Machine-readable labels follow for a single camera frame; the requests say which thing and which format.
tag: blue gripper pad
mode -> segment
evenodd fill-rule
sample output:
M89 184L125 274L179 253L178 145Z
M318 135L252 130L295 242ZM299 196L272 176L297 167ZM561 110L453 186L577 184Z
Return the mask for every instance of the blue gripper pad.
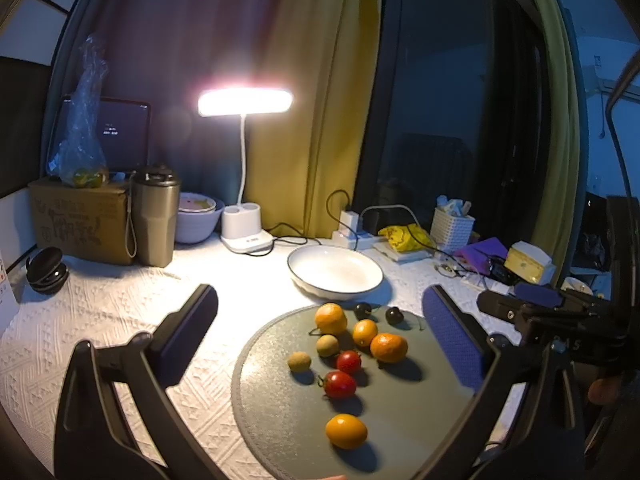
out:
M428 287L422 295L422 315L460 383L477 393L484 380L482 355L433 287Z

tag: lamp head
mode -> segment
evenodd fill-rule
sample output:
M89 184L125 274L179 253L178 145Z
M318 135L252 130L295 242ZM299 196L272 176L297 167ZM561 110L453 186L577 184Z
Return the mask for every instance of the lamp head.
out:
M293 102L288 90L277 88L219 88L207 90L198 99L203 117L286 112Z

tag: thermos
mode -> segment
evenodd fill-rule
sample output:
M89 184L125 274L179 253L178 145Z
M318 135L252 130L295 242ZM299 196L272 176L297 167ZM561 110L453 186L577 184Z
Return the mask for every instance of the thermos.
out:
M148 166L131 182L133 229L140 263L166 267L174 257L180 179L164 166Z

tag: dark cherry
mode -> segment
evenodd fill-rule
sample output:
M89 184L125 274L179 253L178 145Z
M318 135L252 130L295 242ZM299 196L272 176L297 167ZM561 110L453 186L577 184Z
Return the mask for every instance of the dark cherry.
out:
M358 319L365 319L371 314L371 305L369 303L359 303L353 309Z
M404 320L404 315L400 312L400 309L396 306L392 306L388 308L385 312L386 322L389 325L397 325L398 323L402 323Z

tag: red tomato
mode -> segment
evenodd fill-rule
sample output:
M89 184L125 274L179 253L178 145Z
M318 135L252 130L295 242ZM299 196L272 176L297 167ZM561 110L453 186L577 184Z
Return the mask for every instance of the red tomato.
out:
M324 377L324 392L332 399L346 399L356 392L356 381L344 372L329 372Z
M335 367L346 374L356 373L358 370L360 370L360 366L362 366L360 356L353 350L342 352L340 355L338 355L338 358L335 361Z

